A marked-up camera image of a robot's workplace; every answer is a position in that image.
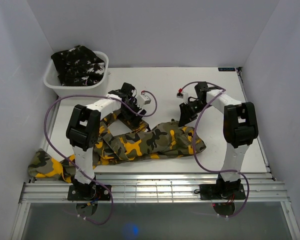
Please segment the yellow green camouflage trousers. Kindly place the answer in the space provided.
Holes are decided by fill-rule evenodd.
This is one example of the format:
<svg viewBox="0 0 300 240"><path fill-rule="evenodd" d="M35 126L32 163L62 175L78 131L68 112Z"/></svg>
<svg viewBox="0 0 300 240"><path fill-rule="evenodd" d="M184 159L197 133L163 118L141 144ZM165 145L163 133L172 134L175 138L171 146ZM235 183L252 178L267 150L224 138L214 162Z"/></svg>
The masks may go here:
<svg viewBox="0 0 300 240"><path fill-rule="evenodd" d="M162 122L147 131L132 131L112 135L109 126L120 120L119 111L101 120L100 136L93 148L93 170L97 166L118 165L146 160L173 159L192 156L206 149L204 141L194 135L191 126L179 127L177 120ZM57 161L39 149L27 171L30 177L51 178L71 183L76 173L75 156Z"/></svg>

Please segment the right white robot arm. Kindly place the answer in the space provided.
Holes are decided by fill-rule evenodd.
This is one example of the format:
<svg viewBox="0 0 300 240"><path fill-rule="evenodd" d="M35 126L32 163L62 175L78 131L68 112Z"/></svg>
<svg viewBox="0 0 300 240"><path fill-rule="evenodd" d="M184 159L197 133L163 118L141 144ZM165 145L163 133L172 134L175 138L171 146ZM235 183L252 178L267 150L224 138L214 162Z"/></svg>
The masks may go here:
<svg viewBox="0 0 300 240"><path fill-rule="evenodd" d="M245 154L258 137L258 123L255 106L252 102L241 102L226 94L226 90L206 81L193 82L196 97L190 97L183 88L177 97L180 104L179 126L192 121L197 124L205 110L214 107L223 115L223 136L226 153L221 170L216 171L214 184L201 184L196 191L203 200L234 199L243 200L247 194L241 183L241 169Z"/></svg>

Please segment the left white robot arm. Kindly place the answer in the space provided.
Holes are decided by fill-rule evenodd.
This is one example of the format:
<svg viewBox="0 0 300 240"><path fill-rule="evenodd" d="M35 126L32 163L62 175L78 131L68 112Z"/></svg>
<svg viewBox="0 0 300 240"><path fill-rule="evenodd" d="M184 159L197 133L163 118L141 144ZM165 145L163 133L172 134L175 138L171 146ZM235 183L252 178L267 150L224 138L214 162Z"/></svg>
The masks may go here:
<svg viewBox="0 0 300 240"><path fill-rule="evenodd" d="M120 89L108 92L105 98L88 105L77 104L72 110L66 137L78 167L71 182L75 191L85 200L96 195L96 184L92 181L95 179L93 149L103 118L119 111L125 120L137 127L146 114L142 107L150 104L151 99L144 93L135 93L135 90L134 86L125 82Z"/></svg>

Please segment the black white camouflage trousers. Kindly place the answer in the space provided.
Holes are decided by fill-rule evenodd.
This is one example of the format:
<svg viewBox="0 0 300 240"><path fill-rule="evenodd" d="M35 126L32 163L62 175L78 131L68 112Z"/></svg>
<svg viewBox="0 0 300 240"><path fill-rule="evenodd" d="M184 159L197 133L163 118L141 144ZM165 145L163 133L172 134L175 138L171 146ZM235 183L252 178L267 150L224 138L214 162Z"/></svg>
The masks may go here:
<svg viewBox="0 0 300 240"><path fill-rule="evenodd" d="M105 73L106 62L92 50L77 45L51 55L58 80L65 87L89 87L98 84Z"/></svg>

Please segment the dark blue table label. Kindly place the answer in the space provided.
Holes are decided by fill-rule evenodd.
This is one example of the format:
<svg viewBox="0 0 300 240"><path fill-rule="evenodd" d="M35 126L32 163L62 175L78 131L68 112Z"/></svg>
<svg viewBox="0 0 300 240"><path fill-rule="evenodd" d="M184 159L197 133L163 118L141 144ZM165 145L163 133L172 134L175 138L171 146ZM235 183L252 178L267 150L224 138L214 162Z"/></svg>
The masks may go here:
<svg viewBox="0 0 300 240"><path fill-rule="evenodd" d="M235 67L218 67L219 72L236 72Z"/></svg>

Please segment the aluminium rail frame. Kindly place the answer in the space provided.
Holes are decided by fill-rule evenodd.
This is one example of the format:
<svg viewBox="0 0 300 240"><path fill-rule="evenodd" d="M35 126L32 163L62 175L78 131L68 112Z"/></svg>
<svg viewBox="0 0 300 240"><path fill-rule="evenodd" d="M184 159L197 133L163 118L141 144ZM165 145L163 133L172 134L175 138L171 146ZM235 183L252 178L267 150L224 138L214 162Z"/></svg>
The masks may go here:
<svg viewBox="0 0 300 240"><path fill-rule="evenodd" d="M247 173L249 202L288 202L290 197L282 181L266 173ZM97 181L111 185L115 203L198 203L194 191L200 184L213 184L216 174L97 174ZM56 180L25 183L20 203L65 203L70 184Z"/></svg>

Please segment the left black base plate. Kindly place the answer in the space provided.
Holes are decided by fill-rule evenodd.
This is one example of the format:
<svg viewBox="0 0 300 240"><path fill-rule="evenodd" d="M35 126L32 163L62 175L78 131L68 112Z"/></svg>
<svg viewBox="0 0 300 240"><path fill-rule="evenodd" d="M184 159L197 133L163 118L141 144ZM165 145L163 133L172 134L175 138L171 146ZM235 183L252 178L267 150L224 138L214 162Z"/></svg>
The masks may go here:
<svg viewBox="0 0 300 240"><path fill-rule="evenodd" d="M68 189L67 200L68 201L110 201L111 185L103 186L95 185L88 192L79 191L75 186L71 185Z"/></svg>

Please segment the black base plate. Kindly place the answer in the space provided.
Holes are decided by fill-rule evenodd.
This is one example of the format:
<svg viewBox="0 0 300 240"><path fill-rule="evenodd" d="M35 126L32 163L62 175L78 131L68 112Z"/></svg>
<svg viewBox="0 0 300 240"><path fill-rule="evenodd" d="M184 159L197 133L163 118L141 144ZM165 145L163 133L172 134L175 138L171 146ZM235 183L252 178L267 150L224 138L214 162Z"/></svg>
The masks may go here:
<svg viewBox="0 0 300 240"><path fill-rule="evenodd" d="M68 201L110 201L111 185L103 186L95 185L88 192L79 191L75 186L71 185L68 189L67 200Z"/></svg>
<svg viewBox="0 0 300 240"><path fill-rule="evenodd" d="M194 194L200 195L201 200L245 200L246 193L244 186L225 189L219 188L216 184L200 184L199 189L193 191Z"/></svg>

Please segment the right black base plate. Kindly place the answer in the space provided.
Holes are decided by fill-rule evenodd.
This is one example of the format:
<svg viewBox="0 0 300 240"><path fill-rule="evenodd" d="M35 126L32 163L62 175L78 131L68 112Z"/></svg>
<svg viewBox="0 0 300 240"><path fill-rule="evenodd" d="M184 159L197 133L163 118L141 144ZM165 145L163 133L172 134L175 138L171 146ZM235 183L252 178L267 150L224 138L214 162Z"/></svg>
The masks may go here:
<svg viewBox="0 0 300 240"><path fill-rule="evenodd" d="M194 194L200 195L201 200L245 200L246 193L244 186L225 189L219 188L216 184L200 184L199 189L193 191Z"/></svg>

